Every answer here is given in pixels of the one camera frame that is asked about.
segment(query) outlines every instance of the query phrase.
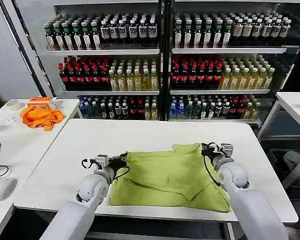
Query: small table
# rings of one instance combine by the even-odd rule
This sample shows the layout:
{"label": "small table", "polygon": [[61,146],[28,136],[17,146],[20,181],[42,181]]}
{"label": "small table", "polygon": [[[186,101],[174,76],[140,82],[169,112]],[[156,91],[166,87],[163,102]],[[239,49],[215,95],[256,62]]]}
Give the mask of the small table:
{"label": "small table", "polygon": [[[275,119],[280,108],[284,108],[287,113],[300,125],[300,92],[277,92],[277,100],[269,112],[267,118],[262,125],[257,137],[261,141]],[[284,189],[289,188],[300,176],[300,163],[292,172],[282,181]]]}
{"label": "small table", "polygon": [[[284,223],[298,216],[267,156],[248,124],[216,122],[168,122],[140,120],[71,119],[49,148],[14,200],[17,208],[58,211],[74,200],[81,179],[93,172],[82,159],[125,151],[171,150],[173,144],[231,143],[232,158],[248,171],[250,182],[259,189]],[[109,193],[96,215],[192,221],[237,222],[228,213],[188,207],[111,206]]]}
{"label": "small table", "polygon": [[57,108],[64,115],[64,119],[55,124],[52,131],[45,131],[43,127],[29,128],[22,123],[19,116],[23,109],[11,111],[7,106],[0,109],[0,125],[7,119],[16,117],[16,122],[0,127],[0,165],[8,165],[12,171],[9,177],[17,179],[17,185],[12,194],[0,201],[0,234],[13,213],[13,201],[20,192],[27,179],[38,165],[50,145],[58,136],[67,121],[79,110],[79,100],[64,99]]}

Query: white computer mouse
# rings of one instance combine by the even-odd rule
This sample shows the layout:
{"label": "white computer mouse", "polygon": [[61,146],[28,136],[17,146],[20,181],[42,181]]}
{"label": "white computer mouse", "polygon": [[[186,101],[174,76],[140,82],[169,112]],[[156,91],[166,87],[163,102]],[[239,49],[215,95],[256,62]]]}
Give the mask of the white computer mouse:
{"label": "white computer mouse", "polygon": [[0,179],[0,201],[9,197],[17,185],[17,179],[7,177]]}

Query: orange towel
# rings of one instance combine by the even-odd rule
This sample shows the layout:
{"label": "orange towel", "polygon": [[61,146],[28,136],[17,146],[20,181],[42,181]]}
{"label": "orange towel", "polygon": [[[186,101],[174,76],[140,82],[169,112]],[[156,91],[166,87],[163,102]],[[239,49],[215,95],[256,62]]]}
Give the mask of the orange towel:
{"label": "orange towel", "polygon": [[51,131],[55,123],[60,123],[64,115],[58,110],[44,109],[41,107],[27,107],[21,113],[22,122],[29,128],[44,127]]}

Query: white shelf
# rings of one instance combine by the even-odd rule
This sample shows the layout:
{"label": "white shelf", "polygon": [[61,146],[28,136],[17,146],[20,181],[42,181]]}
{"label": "white shelf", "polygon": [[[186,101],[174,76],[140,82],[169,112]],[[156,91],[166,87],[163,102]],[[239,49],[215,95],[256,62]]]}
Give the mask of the white shelf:
{"label": "white shelf", "polygon": [[62,91],[61,98],[76,99],[77,96],[156,96],[159,91]]}
{"label": "white shelf", "polygon": [[47,51],[56,56],[84,56],[84,55],[157,55],[159,49],[105,49],[105,50],[73,50]]}
{"label": "white shelf", "polygon": [[173,54],[283,54],[283,47],[173,48]]}
{"label": "white shelf", "polygon": [[256,90],[170,90],[171,95],[206,95],[206,94],[267,94],[270,89],[256,89]]}
{"label": "white shelf", "polygon": [[260,124],[258,119],[223,119],[223,118],[206,118],[206,119],[169,119],[172,122],[222,122],[222,123],[240,123],[240,124]]}

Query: juice bottle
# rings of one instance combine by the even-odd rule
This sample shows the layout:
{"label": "juice bottle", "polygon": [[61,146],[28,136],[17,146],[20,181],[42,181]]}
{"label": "juice bottle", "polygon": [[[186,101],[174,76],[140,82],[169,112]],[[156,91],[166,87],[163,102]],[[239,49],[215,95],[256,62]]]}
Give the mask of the juice bottle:
{"label": "juice bottle", "polygon": [[249,78],[249,80],[246,81],[245,89],[247,89],[247,90],[254,89],[254,85],[255,85],[255,82],[257,81],[257,77],[258,77],[257,71],[258,71],[258,68],[256,68],[256,67],[252,68],[250,78]]}
{"label": "juice bottle", "polygon": [[223,76],[221,77],[219,89],[229,90],[228,84],[229,84],[229,80],[231,77],[230,72],[231,72],[231,69],[227,67],[225,69]]}
{"label": "juice bottle", "polygon": [[261,67],[258,76],[256,78],[256,81],[254,82],[253,89],[261,89],[261,85],[264,82],[264,79],[266,78],[266,68]]}
{"label": "juice bottle", "polygon": [[235,68],[233,71],[233,75],[231,76],[230,80],[229,80],[229,84],[228,84],[228,88],[230,90],[235,90],[238,81],[240,81],[240,69],[239,68]]}
{"label": "juice bottle", "polygon": [[270,83],[272,81],[272,77],[273,77],[274,72],[275,72],[275,68],[274,67],[270,67],[269,68],[269,72],[267,73],[267,75],[264,78],[263,83],[261,85],[262,89],[269,89],[269,85],[270,85]]}
{"label": "juice bottle", "polygon": [[238,83],[236,84],[236,89],[238,89],[238,90],[245,89],[248,78],[249,78],[249,68],[245,67],[243,69],[243,73],[242,73],[240,81],[238,81]]}

